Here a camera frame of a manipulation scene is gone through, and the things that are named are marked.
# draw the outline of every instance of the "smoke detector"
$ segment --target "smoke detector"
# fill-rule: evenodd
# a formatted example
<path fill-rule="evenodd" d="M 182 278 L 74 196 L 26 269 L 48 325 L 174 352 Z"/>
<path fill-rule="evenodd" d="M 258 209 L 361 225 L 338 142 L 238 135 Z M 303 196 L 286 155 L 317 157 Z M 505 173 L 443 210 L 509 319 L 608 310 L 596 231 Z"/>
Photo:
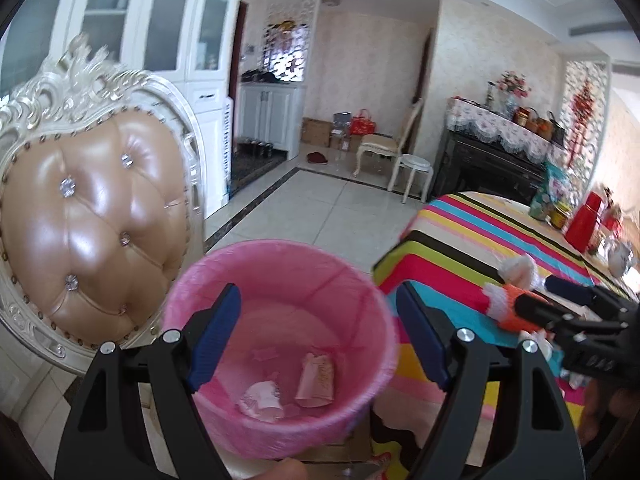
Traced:
<path fill-rule="evenodd" d="M 341 0 L 322 0 L 322 3 L 327 7 L 337 7 L 338 5 L 340 5 L 340 1 Z"/>

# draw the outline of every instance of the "red gift bag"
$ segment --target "red gift bag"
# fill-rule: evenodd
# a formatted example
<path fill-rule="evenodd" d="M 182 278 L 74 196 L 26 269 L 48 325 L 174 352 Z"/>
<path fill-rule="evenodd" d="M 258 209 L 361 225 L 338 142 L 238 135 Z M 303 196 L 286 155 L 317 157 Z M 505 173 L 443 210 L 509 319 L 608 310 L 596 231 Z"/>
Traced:
<path fill-rule="evenodd" d="M 366 108 L 363 108 L 358 114 L 351 120 L 349 126 L 349 133 L 351 135 L 367 135 L 374 134 L 376 132 L 376 123 L 371 120 L 371 113 Z"/>

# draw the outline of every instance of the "shelf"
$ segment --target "shelf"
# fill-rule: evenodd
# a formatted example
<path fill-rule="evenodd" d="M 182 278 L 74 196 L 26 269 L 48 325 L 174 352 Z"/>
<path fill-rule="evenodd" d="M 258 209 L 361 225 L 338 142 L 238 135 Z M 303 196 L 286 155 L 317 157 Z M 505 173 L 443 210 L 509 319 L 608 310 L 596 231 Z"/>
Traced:
<path fill-rule="evenodd" d="M 127 9 L 87 9 L 85 16 L 124 16 Z"/>

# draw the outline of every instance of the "ornate white chair frame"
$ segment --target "ornate white chair frame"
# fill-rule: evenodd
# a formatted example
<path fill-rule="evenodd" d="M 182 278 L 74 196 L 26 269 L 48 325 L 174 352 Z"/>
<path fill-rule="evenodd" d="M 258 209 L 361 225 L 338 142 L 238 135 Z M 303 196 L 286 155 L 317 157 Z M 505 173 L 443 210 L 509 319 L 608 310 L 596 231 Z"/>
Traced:
<path fill-rule="evenodd" d="M 126 70 L 107 60 L 103 47 L 89 59 L 86 36 L 74 38 L 60 60 L 46 59 L 31 80 L 0 100 L 0 174 L 15 161 L 17 150 L 28 143 L 59 138 L 61 134 L 88 132 L 111 116 L 129 108 L 156 116 L 171 130 L 180 148 L 188 211 L 188 245 L 180 272 L 201 258 L 204 250 L 204 197 L 206 166 L 202 134 L 186 99 L 173 84 L 153 73 Z M 28 349 L 75 374 L 83 374 L 95 349 L 80 346 L 52 330 L 25 302 L 12 283 L 6 254 L 0 261 L 0 322 Z M 128 340 L 123 348 L 148 344 L 158 334 L 162 307 Z"/>

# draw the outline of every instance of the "snack bag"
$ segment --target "snack bag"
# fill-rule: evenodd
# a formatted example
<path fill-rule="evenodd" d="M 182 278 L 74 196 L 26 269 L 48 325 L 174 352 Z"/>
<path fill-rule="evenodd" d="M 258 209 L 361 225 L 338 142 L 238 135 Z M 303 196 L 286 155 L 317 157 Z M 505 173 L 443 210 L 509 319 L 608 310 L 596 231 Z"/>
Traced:
<path fill-rule="evenodd" d="M 546 176 L 529 207 L 529 216 L 546 220 L 556 202 L 564 198 L 568 180 L 564 171 L 549 161 L 545 162 Z"/>

